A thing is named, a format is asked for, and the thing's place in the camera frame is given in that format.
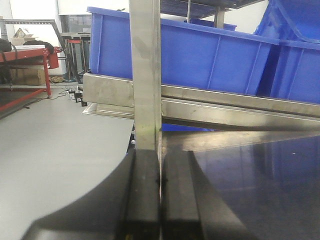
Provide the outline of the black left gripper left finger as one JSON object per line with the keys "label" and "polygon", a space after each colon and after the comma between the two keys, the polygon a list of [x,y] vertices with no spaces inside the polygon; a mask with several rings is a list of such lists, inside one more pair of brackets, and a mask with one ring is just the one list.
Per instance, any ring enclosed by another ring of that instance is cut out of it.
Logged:
{"label": "black left gripper left finger", "polygon": [[35,220],[24,240],[157,240],[160,166],[154,150],[130,149],[112,173],[71,204]]}

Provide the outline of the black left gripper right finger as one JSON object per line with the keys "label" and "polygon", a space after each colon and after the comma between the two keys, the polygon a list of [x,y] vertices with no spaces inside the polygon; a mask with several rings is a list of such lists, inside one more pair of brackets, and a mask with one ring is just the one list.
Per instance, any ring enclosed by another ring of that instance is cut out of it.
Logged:
{"label": "black left gripper right finger", "polygon": [[255,240],[201,170],[193,151],[169,151],[162,167],[165,240]]}

